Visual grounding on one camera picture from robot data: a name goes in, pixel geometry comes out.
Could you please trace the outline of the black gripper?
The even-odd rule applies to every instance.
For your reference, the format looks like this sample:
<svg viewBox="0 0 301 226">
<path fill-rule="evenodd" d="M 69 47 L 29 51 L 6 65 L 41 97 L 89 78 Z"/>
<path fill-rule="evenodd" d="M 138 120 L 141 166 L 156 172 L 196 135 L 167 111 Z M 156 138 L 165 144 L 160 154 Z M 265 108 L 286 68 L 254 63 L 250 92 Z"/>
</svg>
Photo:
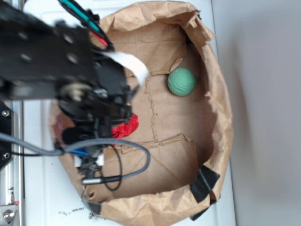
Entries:
<svg viewBox="0 0 301 226">
<path fill-rule="evenodd" d="M 112 128 L 128 123 L 137 91 L 127 84 L 124 70 L 131 67 L 131 58 L 124 53 L 102 53 L 96 58 L 95 83 L 76 82 L 59 89 L 59 108 L 74 123 L 61 134 L 65 144 L 113 138 Z"/>
</svg>

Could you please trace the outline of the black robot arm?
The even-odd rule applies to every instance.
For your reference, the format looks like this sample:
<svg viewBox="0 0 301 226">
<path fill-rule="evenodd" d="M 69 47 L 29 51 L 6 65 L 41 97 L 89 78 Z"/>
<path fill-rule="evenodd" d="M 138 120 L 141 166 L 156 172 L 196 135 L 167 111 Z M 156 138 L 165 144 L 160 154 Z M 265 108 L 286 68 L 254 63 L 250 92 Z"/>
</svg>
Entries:
<svg viewBox="0 0 301 226">
<path fill-rule="evenodd" d="M 92 12 L 73 0 L 60 3 L 81 26 L 47 25 L 1 1 L 0 97 L 57 100 L 73 123 L 61 134 L 65 144 L 114 137 L 112 129 L 133 117 L 136 91 Z"/>
</svg>

